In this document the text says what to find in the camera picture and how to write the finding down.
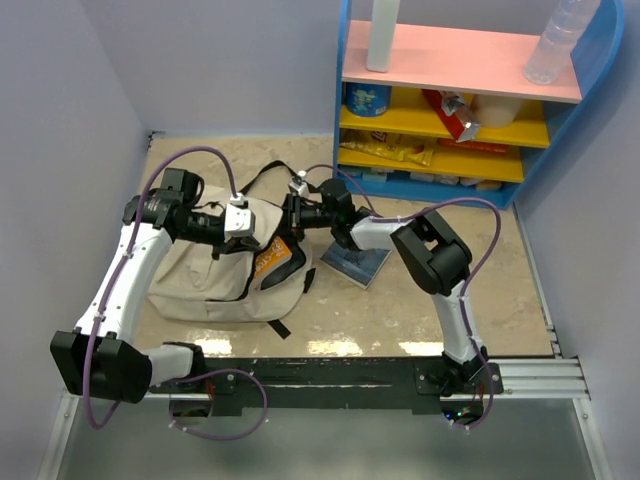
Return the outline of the orange green paperback book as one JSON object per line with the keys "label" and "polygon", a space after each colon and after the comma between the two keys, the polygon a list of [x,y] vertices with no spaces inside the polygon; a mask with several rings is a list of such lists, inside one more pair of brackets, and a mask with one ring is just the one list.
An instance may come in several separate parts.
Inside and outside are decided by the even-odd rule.
{"label": "orange green paperback book", "polygon": [[284,265],[292,257],[292,252],[286,242],[276,236],[269,246],[254,261],[254,281],[262,281],[266,276]]}

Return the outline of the beige canvas backpack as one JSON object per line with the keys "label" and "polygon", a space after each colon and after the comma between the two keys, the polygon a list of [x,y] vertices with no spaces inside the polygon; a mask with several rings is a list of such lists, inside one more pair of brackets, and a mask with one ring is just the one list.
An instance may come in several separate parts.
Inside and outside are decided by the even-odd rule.
{"label": "beige canvas backpack", "polygon": [[[290,330],[282,323],[311,287],[315,269],[307,239],[296,240],[280,230],[283,205],[249,198],[256,216],[253,236],[259,252],[240,252],[212,259],[216,220],[224,219],[226,189],[204,186],[188,220],[188,237],[178,239],[163,258],[147,293],[147,299],[166,319],[200,322],[232,328],[239,324],[269,325],[283,339]],[[281,237],[292,257],[284,265],[255,282],[254,261],[272,240]]]}

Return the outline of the dark blue bottom book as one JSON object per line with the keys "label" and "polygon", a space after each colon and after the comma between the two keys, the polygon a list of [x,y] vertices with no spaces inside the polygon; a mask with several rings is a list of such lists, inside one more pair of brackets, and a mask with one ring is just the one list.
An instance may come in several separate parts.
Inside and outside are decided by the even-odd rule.
{"label": "dark blue bottom book", "polygon": [[367,290],[391,255],[390,250],[348,250],[333,242],[320,260],[351,283]]}

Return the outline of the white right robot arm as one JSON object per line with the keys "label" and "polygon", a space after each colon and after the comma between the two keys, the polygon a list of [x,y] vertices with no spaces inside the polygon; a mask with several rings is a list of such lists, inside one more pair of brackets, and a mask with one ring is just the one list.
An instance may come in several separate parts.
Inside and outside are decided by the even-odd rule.
{"label": "white right robot arm", "polygon": [[431,296],[443,334],[442,359],[428,382],[443,396],[469,392],[480,382],[487,353],[467,296],[472,254],[439,213],[384,219],[357,208],[343,180],[331,178],[315,189],[301,174],[290,181],[283,210],[280,230],[299,240],[309,229],[328,229],[345,250],[397,252],[415,284]]}

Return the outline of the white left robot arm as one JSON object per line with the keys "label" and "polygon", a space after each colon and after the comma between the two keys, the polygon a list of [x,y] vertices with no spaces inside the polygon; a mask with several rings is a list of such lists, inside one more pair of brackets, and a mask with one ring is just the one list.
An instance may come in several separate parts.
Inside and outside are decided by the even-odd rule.
{"label": "white left robot arm", "polygon": [[231,194],[223,211],[197,211],[204,192],[198,175],[169,169],[157,188],[147,187],[125,207],[111,265],[86,312],[70,332],[58,331],[50,351],[70,393],[135,404],[158,384],[173,381],[185,392],[207,380],[201,349],[167,343],[148,351],[133,345],[136,324],[163,258],[177,240],[226,253],[254,246],[255,216],[247,199]]}

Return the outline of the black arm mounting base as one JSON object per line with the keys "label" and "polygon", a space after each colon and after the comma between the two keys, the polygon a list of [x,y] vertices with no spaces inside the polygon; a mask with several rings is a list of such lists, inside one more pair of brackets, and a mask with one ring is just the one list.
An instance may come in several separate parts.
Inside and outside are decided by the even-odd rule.
{"label": "black arm mounting base", "polygon": [[303,357],[214,358],[204,370],[210,379],[166,382],[151,389],[173,400],[210,400],[215,416],[237,416],[244,408],[409,410],[438,415],[442,404],[490,392],[504,392],[499,365],[491,362],[470,388],[443,396],[428,382],[442,356],[431,357]]}

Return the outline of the yellow chips bag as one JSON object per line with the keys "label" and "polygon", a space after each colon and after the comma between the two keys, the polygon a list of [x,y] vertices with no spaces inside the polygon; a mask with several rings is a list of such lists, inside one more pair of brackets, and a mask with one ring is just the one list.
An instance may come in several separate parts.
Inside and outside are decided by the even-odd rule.
{"label": "yellow chips bag", "polygon": [[429,166],[433,142],[427,138],[385,131],[342,129],[339,145],[386,160]]}

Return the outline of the blue round can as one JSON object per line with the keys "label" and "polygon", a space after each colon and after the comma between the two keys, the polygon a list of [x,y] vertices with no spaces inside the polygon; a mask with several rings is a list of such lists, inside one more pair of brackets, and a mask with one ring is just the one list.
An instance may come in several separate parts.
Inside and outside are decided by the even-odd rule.
{"label": "blue round can", "polygon": [[388,110],[391,93],[391,86],[346,82],[344,105],[356,116],[378,117]]}

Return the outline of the blue shelf unit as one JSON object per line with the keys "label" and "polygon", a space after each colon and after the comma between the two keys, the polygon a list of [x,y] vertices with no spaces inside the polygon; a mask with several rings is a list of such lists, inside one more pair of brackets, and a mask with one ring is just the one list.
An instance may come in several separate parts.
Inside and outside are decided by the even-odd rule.
{"label": "blue shelf unit", "polygon": [[[569,61],[551,84],[536,85],[523,67],[537,39],[533,35],[400,24],[396,27],[390,69],[366,68],[370,24],[340,7],[334,130],[385,131],[433,142],[429,166],[386,160],[336,147],[335,164],[357,172],[372,196],[440,202],[478,196],[501,208],[511,206],[559,156],[587,102],[608,74],[624,31],[619,1],[603,1],[578,40]],[[344,105],[346,82],[392,87],[388,110],[359,117]],[[505,155],[442,147],[453,139],[422,95],[423,89],[453,91],[468,104],[476,94],[522,98],[514,121],[504,128],[482,127],[472,141],[503,144]]]}

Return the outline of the red snack carton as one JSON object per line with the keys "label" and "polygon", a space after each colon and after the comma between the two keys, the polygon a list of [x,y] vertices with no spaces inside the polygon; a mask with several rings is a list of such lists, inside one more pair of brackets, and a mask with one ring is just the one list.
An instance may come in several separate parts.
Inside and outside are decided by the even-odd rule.
{"label": "red snack carton", "polygon": [[481,123],[460,94],[453,91],[423,89],[422,95],[456,142],[475,139]]}

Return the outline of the red flat box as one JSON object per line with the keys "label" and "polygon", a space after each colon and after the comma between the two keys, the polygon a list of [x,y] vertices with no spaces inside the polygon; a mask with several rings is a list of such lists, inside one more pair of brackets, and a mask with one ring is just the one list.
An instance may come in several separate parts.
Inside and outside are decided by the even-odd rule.
{"label": "red flat box", "polygon": [[503,144],[477,142],[477,141],[464,141],[456,142],[454,139],[439,138],[437,143],[446,148],[457,148],[464,150],[472,150],[485,152],[496,155],[505,155],[509,151],[509,147]]}

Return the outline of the white cup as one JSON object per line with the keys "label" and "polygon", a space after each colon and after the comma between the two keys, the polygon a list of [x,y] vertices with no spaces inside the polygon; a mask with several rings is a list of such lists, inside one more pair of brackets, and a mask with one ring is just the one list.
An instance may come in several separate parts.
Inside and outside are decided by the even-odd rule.
{"label": "white cup", "polygon": [[517,97],[476,94],[471,109],[483,127],[504,128],[514,121],[523,103]]}

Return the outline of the white tall bottle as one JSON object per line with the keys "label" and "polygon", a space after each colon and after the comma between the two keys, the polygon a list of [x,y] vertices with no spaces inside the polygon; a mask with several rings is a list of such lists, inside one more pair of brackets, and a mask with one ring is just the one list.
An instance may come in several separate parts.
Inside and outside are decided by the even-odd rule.
{"label": "white tall bottle", "polygon": [[399,6],[399,0],[373,1],[366,60],[369,71],[389,70]]}

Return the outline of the clear plastic water bottle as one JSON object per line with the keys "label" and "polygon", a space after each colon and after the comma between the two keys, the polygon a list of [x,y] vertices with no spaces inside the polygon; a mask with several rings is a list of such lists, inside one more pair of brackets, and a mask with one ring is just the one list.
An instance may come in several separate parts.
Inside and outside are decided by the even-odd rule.
{"label": "clear plastic water bottle", "polygon": [[600,0],[559,2],[523,68],[528,81],[548,85],[559,77],[600,4]]}

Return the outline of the aluminium rail frame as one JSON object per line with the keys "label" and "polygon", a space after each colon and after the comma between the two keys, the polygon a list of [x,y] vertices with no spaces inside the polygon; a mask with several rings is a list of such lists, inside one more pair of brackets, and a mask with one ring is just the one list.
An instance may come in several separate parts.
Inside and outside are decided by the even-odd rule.
{"label": "aluminium rail frame", "polygon": [[609,479],[580,363],[211,359],[92,429],[65,395],[44,479]]}

